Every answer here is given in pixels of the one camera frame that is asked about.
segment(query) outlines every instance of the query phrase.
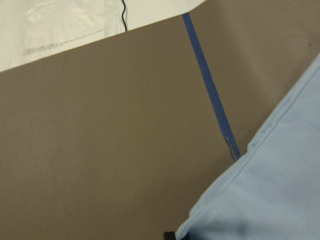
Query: black wire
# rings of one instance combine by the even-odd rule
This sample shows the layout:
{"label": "black wire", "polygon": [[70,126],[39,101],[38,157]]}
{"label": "black wire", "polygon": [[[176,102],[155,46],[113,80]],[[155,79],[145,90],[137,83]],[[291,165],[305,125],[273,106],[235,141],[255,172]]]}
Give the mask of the black wire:
{"label": "black wire", "polygon": [[123,25],[124,25],[124,30],[128,31],[127,24],[126,24],[126,21],[125,21],[125,18],[124,18],[124,14],[125,14],[125,11],[126,11],[125,0],[122,0],[122,4],[123,4],[123,12],[122,12],[121,18],[122,18],[122,22],[123,22]]}

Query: white surface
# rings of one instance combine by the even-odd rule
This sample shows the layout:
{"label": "white surface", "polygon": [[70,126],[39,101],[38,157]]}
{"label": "white surface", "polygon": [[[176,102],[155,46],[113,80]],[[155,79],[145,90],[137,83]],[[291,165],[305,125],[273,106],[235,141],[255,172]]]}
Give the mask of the white surface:
{"label": "white surface", "polygon": [[[204,1],[126,0],[128,29],[189,12]],[[0,1],[0,72],[123,32],[122,10],[121,0]]]}
{"label": "white surface", "polygon": [[320,236],[320,55],[248,152],[202,195],[176,233],[193,240],[315,240]]}

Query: blue tape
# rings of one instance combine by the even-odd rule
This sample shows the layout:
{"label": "blue tape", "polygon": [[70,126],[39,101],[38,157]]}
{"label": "blue tape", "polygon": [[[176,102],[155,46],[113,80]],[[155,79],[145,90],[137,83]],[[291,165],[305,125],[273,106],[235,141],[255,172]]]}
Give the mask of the blue tape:
{"label": "blue tape", "polygon": [[240,152],[235,140],[235,137],[232,133],[231,127],[229,125],[227,116],[225,114],[225,110],[222,106],[218,91],[214,84],[214,80],[209,70],[209,66],[207,64],[204,52],[202,51],[196,30],[192,23],[191,17],[189,13],[185,13],[182,15],[186,30],[188,32],[194,54],[196,56],[196,60],[198,62],[199,68],[201,70],[201,74],[205,83],[206,90],[209,94],[211,104],[214,109],[214,113],[218,124],[220,126],[221,133],[230,147],[232,157],[234,161],[237,161],[240,158]]}

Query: light blue cloth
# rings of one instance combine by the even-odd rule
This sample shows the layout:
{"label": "light blue cloth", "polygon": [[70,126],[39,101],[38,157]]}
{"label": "light blue cloth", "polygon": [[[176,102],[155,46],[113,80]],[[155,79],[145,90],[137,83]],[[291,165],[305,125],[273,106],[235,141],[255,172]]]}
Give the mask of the light blue cloth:
{"label": "light blue cloth", "polygon": [[187,233],[191,240],[320,239],[320,55],[176,237]]}

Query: cardboard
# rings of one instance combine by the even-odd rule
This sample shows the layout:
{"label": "cardboard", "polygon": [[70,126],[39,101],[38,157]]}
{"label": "cardboard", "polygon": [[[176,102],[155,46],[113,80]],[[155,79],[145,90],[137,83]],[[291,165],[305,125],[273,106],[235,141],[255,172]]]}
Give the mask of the cardboard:
{"label": "cardboard", "polygon": [[[306,2],[191,13],[242,154],[320,50]],[[160,240],[233,162],[179,16],[1,72],[0,116],[4,240]]]}

